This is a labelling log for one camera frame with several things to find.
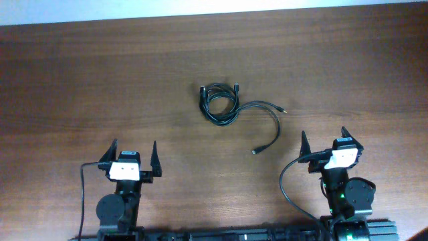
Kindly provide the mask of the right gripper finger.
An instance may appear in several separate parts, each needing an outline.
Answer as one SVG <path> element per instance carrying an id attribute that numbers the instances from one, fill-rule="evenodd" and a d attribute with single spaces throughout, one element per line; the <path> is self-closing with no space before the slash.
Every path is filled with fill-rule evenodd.
<path id="1" fill-rule="evenodd" d="M 340 131 L 342 138 L 347 138 L 352 141 L 356 145 L 357 149 L 363 149 L 363 146 L 348 132 L 345 126 L 341 127 Z"/>
<path id="2" fill-rule="evenodd" d="M 311 154 L 311 148 L 310 148 L 310 144 L 308 142 L 308 138 L 306 136 L 306 132 L 302 131 L 301 132 L 301 147 L 300 147 L 300 155 L 299 157 L 303 157 L 306 155 Z"/>

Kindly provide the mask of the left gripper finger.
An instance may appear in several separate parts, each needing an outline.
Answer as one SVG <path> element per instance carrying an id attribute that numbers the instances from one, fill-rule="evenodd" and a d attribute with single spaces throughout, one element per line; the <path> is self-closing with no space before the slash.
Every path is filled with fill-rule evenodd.
<path id="1" fill-rule="evenodd" d="M 111 146 L 107 150 L 107 152 L 105 152 L 105 154 L 103 154 L 103 156 L 99 160 L 99 163 L 109 163 L 109 162 L 115 161 L 117 147 L 118 147 L 118 139 L 114 139 Z"/>
<path id="2" fill-rule="evenodd" d="M 156 141 L 153 143 L 152 155 L 150 158 L 150 166 L 152 167 L 152 174 L 154 177 L 162 176 L 162 167 L 158 157 Z"/>

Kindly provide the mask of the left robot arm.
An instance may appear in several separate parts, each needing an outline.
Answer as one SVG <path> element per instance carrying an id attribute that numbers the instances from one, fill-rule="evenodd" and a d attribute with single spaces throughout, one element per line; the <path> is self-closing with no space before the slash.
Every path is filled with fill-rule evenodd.
<path id="1" fill-rule="evenodd" d="M 157 145 L 153 143 L 150 157 L 151 169 L 141 169 L 141 157 L 137 151 L 117 152 L 118 141 L 111 146 L 98 162 L 98 168 L 106 178 L 116 184 L 113 194 L 105 195 L 96 206 L 100 220 L 98 240 L 143 240 L 144 228 L 137 226 L 141 189 L 163 174 L 158 158 Z"/>

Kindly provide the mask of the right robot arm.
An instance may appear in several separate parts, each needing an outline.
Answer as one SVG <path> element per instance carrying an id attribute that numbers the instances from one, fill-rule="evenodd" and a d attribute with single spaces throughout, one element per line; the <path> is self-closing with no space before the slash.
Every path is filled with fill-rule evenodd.
<path id="1" fill-rule="evenodd" d="M 328 200 L 330 216 L 321 218 L 333 240 L 370 240 L 366 217 L 372 214 L 376 185 L 361 177 L 350 178 L 348 170 L 358 164 L 364 147 L 341 128 L 341 137 L 332 147 L 312 152 L 302 131 L 300 163 L 308 164 L 309 173 L 321 174 L 323 194 Z"/>

